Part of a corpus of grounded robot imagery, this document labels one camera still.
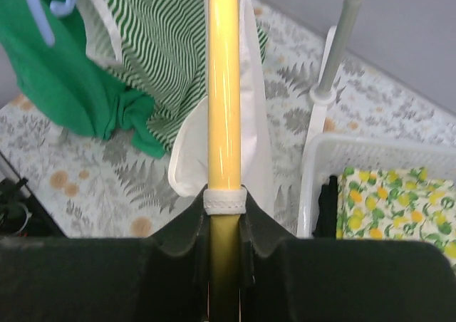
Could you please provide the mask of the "yellow plastic hanger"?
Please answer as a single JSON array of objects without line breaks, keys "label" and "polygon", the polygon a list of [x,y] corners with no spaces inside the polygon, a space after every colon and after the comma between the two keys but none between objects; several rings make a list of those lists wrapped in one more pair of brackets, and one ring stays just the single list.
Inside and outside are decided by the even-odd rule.
[{"label": "yellow plastic hanger", "polygon": [[239,214],[231,197],[241,187],[238,0],[209,0],[208,190],[209,319],[239,320]]}]

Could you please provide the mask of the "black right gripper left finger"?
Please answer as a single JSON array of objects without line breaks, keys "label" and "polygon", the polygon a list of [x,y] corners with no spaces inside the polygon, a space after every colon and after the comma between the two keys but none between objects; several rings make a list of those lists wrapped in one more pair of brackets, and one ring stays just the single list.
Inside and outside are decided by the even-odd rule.
[{"label": "black right gripper left finger", "polygon": [[203,321],[208,218],[197,196],[144,239],[1,238],[3,321]]}]

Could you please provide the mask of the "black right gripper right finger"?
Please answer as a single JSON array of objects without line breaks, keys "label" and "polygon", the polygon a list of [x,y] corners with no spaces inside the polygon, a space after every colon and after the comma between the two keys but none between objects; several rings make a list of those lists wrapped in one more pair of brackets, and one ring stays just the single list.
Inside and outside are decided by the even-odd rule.
[{"label": "black right gripper right finger", "polygon": [[247,198],[243,321],[453,321],[455,275],[419,241],[300,239]]}]

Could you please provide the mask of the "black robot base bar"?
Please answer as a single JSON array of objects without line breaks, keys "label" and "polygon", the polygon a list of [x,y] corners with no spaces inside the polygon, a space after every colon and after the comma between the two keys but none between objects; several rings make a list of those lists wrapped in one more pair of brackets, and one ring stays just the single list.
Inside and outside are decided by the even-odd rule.
[{"label": "black robot base bar", "polygon": [[1,236],[64,237],[28,182],[1,156]]}]

